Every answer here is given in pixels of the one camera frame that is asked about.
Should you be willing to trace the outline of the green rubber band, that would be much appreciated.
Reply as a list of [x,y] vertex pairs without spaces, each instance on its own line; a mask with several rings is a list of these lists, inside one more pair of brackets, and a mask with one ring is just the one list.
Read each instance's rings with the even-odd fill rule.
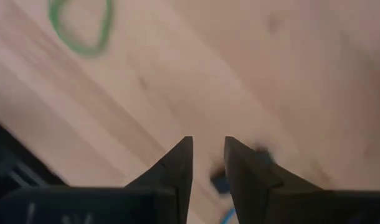
[[60,13],[68,0],[47,0],[48,18],[57,37],[78,55],[93,57],[100,55],[107,47],[113,24],[113,0],[105,0],[105,12],[100,23],[98,40],[95,45],[76,42],[67,33],[60,21]]

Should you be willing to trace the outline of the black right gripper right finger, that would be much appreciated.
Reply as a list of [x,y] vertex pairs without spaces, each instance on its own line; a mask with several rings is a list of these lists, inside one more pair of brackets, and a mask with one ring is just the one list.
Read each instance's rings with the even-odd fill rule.
[[224,152],[240,224],[380,224],[380,191],[322,189],[233,137]]

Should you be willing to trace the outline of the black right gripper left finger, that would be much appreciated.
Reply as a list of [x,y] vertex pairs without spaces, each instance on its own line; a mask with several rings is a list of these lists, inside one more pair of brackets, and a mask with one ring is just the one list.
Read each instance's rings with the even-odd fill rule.
[[2,224],[186,224],[193,139],[124,187],[26,187],[0,201]]

